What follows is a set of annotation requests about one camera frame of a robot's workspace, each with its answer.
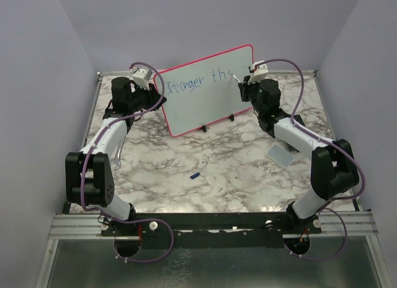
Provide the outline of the pink framed whiteboard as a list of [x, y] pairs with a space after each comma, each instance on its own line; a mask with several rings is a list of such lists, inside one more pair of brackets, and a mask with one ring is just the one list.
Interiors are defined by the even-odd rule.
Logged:
[[162, 109], [170, 135], [179, 137], [251, 109], [232, 74], [242, 80], [253, 62], [253, 46], [245, 44], [156, 74], [156, 89], [165, 89]]

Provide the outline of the blue marker cap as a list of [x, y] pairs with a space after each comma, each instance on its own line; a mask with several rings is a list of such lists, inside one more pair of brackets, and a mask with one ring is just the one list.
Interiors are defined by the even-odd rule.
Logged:
[[191, 179], [195, 179], [195, 178], [197, 178], [199, 176], [200, 176], [200, 173], [195, 173], [195, 174], [191, 175], [190, 178]]

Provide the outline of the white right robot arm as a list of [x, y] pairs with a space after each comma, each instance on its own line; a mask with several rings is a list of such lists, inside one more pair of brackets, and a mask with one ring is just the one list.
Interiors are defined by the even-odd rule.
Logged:
[[245, 76], [238, 83], [241, 100], [250, 102], [260, 128], [273, 138], [285, 142], [311, 161], [311, 189], [288, 205], [286, 228], [298, 233], [307, 226], [307, 219], [328, 205], [333, 197], [345, 193], [359, 183], [359, 173], [353, 164], [351, 145], [340, 139], [330, 141], [306, 128], [301, 117], [292, 117], [280, 107], [281, 90], [273, 79], [249, 82]]

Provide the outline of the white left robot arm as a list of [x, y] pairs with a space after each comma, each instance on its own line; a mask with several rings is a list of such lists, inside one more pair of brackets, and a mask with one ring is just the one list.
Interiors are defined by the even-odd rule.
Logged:
[[101, 211], [116, 220], [120, 233], [130, 235], [137, 226], [135, 208], [116, 194], [112, 171], [121, 166], [122, 148], [134, 121], [167, 99], [152, 82], [137, 77], [114, 78], [111, 93], [99, 131], [79, 152], [66, 155], [66, 198], [86, 211]]

